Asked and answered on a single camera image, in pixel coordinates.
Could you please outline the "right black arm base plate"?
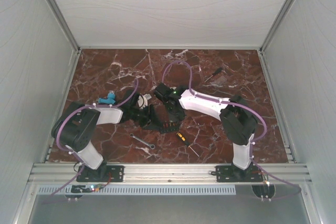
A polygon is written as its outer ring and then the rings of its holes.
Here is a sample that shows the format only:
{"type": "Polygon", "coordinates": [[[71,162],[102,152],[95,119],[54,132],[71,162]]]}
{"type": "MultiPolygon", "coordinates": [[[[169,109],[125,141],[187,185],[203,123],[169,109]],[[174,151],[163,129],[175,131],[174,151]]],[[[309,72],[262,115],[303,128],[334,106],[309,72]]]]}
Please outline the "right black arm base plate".
{"type": "Polygon", "coordinates": [[[253,164],[246,170],[242,170],[234,165],[218,165],[211,175],[216,177],[219,183],[261,183],[264,181],[262,172],[253,164]]]}

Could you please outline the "black fuse box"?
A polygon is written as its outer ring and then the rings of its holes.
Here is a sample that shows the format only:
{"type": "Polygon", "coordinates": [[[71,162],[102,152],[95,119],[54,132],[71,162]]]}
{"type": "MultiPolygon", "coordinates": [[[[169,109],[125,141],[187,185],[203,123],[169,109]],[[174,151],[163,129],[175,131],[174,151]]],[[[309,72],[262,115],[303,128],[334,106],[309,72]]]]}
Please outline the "black fuse box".
{"type": "Polygon", "coordinates": [[[162,126],[159,128],[160,134],[166,134],[171,132],[177,132],[180,129],[180,122],[167,121],[163,122],[162,126]]]}

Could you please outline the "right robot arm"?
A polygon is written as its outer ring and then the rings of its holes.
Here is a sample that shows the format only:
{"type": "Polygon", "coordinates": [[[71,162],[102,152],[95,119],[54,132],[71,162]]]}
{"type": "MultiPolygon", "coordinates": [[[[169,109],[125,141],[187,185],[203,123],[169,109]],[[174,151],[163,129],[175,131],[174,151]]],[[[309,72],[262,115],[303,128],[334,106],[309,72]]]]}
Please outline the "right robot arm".
{"type": "Polygon", "coordinates": [[[163,83],[154,89],[154,95],[163,103],[173,121],[182,122],[187,110],[221,121],[224,133],[233,143],[233,161],[230,172],[217,174],[238,182],[249,177],[253,166],[250,160],[250,143],[255,136],[258,122],[242,97],[236,95],[231,99],[218,98],[184,86],[169,88],[163,83]]]}

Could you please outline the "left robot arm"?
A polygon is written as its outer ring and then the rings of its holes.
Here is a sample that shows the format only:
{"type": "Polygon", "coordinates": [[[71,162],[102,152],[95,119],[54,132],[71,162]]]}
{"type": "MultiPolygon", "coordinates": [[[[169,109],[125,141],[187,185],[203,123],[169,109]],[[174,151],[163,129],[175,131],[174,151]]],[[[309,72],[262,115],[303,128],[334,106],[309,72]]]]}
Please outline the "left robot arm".
{"type": "Polygon", "coordinates": [[[107,161],[96,150],[91,138],[97,125],[122,124],[133,121],[144,130],[158,131],[162,123],[153,105],[144,96],[129,91],[117,104],[86,105],[74,101],[66,108],[52,128],[51,135],[59,148],[74,155],[83,171],[78,182],[105,182],[109,176],[107,161]]]}

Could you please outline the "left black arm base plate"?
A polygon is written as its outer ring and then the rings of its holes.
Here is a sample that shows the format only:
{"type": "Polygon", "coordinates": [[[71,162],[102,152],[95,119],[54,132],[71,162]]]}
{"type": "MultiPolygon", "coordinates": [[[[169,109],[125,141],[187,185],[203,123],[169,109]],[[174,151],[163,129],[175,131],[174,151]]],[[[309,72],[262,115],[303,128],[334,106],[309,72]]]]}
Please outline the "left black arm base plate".
{"type": "Polygon", "coordinates": [[[77,182],[123,182],[124,166],[121,165],[103,165],[98,169],[85,167],[83,172],[76,178],[77,182]]]}

